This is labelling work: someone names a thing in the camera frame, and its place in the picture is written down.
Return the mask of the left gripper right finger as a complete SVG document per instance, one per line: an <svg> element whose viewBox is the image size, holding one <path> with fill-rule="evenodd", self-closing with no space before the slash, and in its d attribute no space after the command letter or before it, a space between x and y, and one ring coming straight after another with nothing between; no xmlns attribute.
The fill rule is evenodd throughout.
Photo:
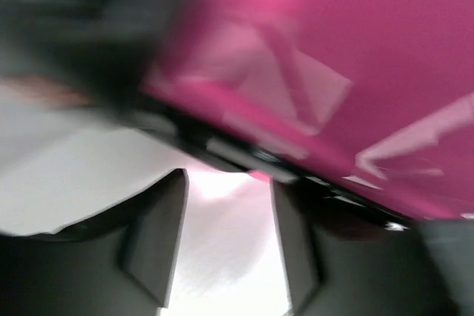
<svg viewBox="0 0 474 316"><path fill-rule="evenodd" d="M404 220L307 180L272 193L292 315L473 313L471 220Z"/></svg>

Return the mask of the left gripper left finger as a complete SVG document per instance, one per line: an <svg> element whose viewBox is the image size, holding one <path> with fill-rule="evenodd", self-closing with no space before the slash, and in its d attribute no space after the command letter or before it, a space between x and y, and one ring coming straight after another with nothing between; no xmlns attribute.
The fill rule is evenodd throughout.
<svg viewBox="0 0 474 316"><path fill-rule="evenodd" d="M174 169L55 234L1 236L3 315L159 315L167 307L188 179Z"/></svg>

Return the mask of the pink hard-shell suitcase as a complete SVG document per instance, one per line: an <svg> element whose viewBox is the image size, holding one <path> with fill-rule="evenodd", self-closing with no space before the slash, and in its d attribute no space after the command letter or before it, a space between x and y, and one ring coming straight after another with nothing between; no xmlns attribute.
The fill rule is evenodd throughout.
<svg viewBox="0 0 474 316"><path fill-rule="evenodd" d="M1 147L145 132L392 229L473 219L473 0L1 0Z"/></svg>

